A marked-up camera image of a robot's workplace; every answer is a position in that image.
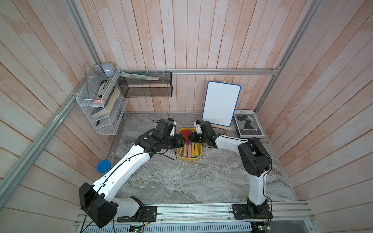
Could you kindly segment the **purple shovel pink handle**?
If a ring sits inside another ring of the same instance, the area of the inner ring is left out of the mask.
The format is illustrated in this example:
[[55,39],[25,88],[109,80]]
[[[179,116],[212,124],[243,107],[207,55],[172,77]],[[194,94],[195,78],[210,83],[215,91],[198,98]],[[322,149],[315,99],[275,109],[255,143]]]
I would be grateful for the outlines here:
[[187,148],[187,158],[191,158],[192,157],[192,145],[191,143],[188,144],[188,148]]

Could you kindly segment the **yellow scoop wooden handle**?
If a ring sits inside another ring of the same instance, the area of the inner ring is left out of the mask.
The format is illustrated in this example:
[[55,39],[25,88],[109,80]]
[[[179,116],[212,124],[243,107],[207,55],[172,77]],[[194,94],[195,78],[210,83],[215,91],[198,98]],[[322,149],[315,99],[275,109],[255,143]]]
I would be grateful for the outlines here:
[[188,145],[185,144],[185,145],[183,146],[183,148],[180,150],[179,155],[180,155],[181,157],[187,157],[187,151],[188,151]]

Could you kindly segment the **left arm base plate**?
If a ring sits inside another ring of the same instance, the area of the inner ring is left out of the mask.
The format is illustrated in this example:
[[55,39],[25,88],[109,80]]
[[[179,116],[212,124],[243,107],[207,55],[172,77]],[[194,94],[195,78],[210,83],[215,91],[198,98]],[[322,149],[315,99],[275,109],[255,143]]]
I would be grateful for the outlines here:
[[118,222],[155,222],[157,218],[157,206],[145,206],[135,213],[134,216],[122,216],[117,219]]

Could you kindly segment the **yellow scoop blue tip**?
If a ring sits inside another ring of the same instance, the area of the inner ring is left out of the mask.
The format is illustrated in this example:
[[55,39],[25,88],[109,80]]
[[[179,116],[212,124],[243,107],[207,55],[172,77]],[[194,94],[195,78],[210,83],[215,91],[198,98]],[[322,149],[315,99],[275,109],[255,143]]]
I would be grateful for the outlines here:
[[197,158],[200,156],[200,153],[199,153],[199,144],[198,143],[194,143],[194,157]]

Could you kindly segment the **red shovel wooden handle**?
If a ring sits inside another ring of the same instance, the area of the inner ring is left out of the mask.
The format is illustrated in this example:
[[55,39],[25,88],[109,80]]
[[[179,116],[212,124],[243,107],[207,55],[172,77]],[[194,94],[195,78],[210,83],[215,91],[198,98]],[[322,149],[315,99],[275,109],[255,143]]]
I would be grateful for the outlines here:
[[188,138],[190,136],[191,130],[182,130],[181,134],[186,139],[186,145],[190,144],[190,139]]

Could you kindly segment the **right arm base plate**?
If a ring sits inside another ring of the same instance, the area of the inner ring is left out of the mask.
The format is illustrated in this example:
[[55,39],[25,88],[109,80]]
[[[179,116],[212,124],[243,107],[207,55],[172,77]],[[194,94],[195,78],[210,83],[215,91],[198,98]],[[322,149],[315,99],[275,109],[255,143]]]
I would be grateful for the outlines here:
[[234,204],[231,212],[236,220],[244,219],[269,219],[273,218],[270,206],[266,203],[256,206],[253,204]]

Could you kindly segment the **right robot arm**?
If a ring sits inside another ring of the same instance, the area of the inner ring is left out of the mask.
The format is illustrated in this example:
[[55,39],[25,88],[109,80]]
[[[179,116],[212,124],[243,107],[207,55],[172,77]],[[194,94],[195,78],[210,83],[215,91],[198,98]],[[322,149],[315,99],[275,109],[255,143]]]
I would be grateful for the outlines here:
[[206,143],[211,148],[225,149],[240,155],[243,167],[250,175],[247,205],[232,206],[236,219],[268,218],[272,219],[272,206],[265,194],[266,175],[272,169],[272,158],[258,138],[248,140],[228,137],[215,133],[208,121],[197,120],[193,123],[196,132],[188,139],[191,142]]

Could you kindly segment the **yellow storage box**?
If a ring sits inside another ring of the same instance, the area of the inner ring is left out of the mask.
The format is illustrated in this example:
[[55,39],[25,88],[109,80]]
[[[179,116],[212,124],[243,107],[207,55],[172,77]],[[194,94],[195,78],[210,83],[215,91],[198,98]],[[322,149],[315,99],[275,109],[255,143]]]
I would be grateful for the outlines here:
[[182,128],[179,133],[186,139],[186,143],[183,147],[177,149],[177,156],[183,161],[194,162],[202,157],[202,145],[201,143],[194,143],[189,140],[189,136],[192,133],[196,133],[194,128]]

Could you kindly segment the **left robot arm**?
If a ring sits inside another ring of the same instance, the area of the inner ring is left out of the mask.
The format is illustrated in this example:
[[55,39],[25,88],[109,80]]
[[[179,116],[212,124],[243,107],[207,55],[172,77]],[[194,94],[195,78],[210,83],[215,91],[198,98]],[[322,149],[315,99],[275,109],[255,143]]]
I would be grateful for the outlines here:
[[110,171],[93,184],[84,183],[79,188],[81,209],[99,228],[116,217],[133,221],[144,219],[144,204],[136,197],[120,201],[115,197],[117,192],[154,155],[162,155],[162,150],[181,148],[185,142],[183,135],[177,133],[172,118],[160,119],[154,129],[137,138],[129,152]]

